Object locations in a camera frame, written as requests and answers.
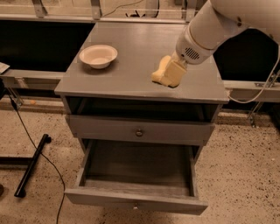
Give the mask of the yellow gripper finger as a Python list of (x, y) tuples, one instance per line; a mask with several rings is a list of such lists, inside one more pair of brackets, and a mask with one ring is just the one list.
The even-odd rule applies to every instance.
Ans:
[(177, 87), (183, 75), (186, 73), (186, 68), (175, 60), (171, 60), (160, 78), (160, 83), (166, 87)]

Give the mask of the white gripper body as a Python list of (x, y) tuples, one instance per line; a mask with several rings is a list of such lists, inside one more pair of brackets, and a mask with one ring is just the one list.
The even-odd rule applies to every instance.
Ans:
[(182, 66), (198, 65), (213, 55), (215, 49), (206, 49), (196, 43), (193, 39), (190, 28), (187, 26), (178, 36), (175, 50), (171, 58)]

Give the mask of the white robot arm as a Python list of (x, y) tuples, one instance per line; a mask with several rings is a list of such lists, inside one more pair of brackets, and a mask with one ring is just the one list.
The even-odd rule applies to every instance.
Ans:
[(280, 42), (280, 0), (207, 0), (178, 36), (159, 82), (175, 88), (188, 65), (208, 59), (228, 39), (249, 27)]

